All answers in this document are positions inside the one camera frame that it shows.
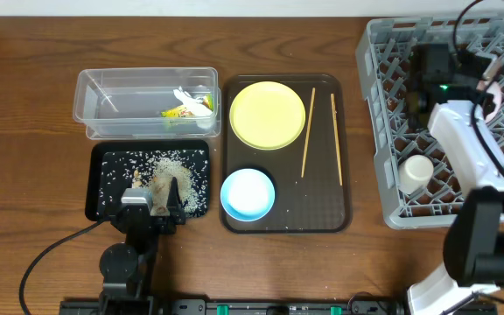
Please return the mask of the light blue bowl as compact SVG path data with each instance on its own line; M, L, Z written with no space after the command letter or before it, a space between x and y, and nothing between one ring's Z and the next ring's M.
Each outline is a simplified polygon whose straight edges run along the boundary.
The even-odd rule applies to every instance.
M234 171L221 185L220 203L225 213L237 221L260 220L275 201L276 189L272 180L257 169Z

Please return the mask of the green yellow snack wrapper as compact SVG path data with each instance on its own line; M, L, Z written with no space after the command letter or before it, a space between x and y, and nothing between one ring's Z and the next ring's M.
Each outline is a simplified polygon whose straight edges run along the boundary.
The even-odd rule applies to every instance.
M181 105L164 110L160 115L165 118L207 117L214 111L213 99L210 94L198 98L179 95L178 99L182 101Z

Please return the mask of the yellow plate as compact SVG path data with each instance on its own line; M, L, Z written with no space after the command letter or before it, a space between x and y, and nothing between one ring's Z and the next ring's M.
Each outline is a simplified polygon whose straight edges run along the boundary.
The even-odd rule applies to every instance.
M260 81L245 87L229 108L229 124L246 145L264 151L282 149L301 134L305 105L290 87Z

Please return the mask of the white cup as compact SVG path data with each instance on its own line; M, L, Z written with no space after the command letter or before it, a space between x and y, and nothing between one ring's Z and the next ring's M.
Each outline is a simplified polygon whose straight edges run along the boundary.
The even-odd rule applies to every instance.
M414 155L407 158L399 166L398 189L402 193L411 194L428 185L433 175L434 166L429 158Z

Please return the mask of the pink bowl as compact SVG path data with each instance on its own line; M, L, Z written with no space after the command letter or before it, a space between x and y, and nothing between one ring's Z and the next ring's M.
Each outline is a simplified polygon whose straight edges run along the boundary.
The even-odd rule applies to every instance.
M498 114L502 104L502 92L498 82L490 83L482 81L481 86L486 88L487 97L483 103L483 116L486 123L489 123Z

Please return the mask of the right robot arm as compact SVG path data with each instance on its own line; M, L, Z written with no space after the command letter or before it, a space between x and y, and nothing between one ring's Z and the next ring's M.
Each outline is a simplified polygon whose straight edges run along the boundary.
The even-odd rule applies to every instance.
M494 56L447 44L420 44L409 57L409 126L427 129L447 157L464 194L442 263L409 287L408 314L453 314L504 287L504 153L485 118L494 95L479 84Z

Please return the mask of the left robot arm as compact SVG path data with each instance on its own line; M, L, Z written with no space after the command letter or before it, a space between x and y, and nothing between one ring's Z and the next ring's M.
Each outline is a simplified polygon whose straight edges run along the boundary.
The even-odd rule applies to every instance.
M98 314L154 314L157 311L150 294L151 279L160 235L172 235L186 223L179 197L178 181L169 185L166 216L153 216L151 191L126 189L118 202L109 206L105 218L125 235L125 241L108 247L101 255L103 276Z

